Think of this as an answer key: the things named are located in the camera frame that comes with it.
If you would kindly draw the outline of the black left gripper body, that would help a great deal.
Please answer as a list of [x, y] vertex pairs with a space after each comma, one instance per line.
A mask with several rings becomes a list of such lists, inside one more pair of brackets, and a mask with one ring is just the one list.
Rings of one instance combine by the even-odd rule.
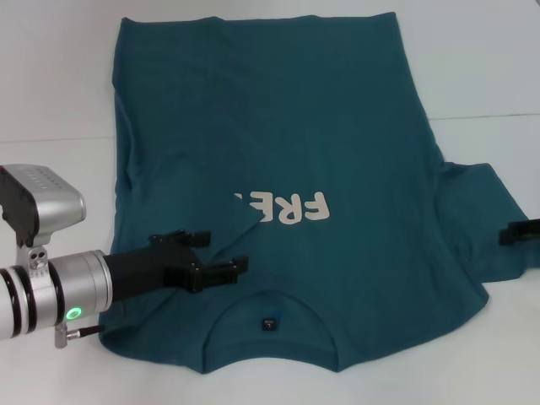
[[189, 270], [202, 266], [194, 249], [172, 243], [168, 234], [151, 235], [149, 245], [142, 249], [105, 256], [112, 300], [126, 300], [163, 288], [188, 291]]

